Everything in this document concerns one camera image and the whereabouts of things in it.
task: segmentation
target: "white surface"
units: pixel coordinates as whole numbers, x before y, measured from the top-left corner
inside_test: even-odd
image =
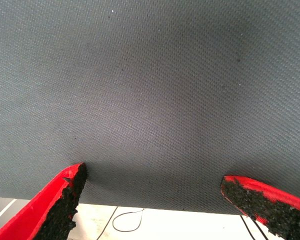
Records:
[[[0,216],[0,227],[7,222],[28,201],[18,199]],[[70,232],[69,240],[96,240],[115,210],[115,206],[79,204],[74,216],[76,227]],[[119,207],[114,217],[140,208]],[[138,226],[141,212],[127,214],[117,218],[116,228],[131,230]],[[254,238],[263,240],[263,236],[253,224],[244,217]],[[260,224],[269,240],[280,240]],[[133,232],[119,232],[112,227],[112,220],[100,240],[250,240],[242,220],[238,215],[213,214],[202,212],[170,211],[145,209],[139,229]]]

